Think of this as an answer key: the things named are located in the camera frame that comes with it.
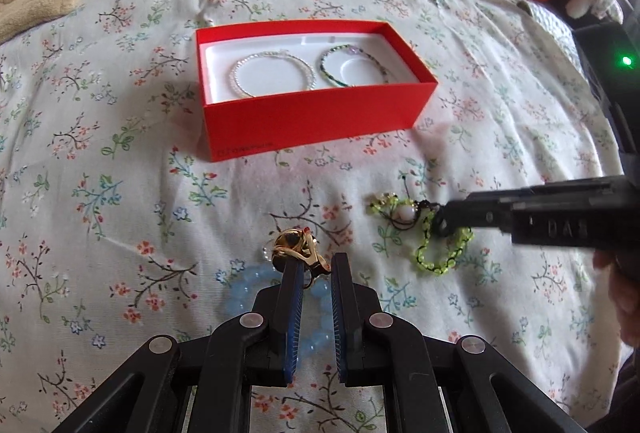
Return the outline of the person's hand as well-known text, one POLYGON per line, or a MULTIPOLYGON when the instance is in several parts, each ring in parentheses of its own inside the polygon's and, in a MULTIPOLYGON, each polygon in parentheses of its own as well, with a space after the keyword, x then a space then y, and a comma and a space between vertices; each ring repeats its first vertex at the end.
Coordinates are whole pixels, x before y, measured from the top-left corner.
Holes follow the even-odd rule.
POLYGON ((640 340, 639 327, 639 283, 630 280, 620 270, 616 256, 612 252, 597 251, 593 255, 593 267, 598 271, 608 269, 608 296, 612 301, 622 341, 638 349, 640 340))

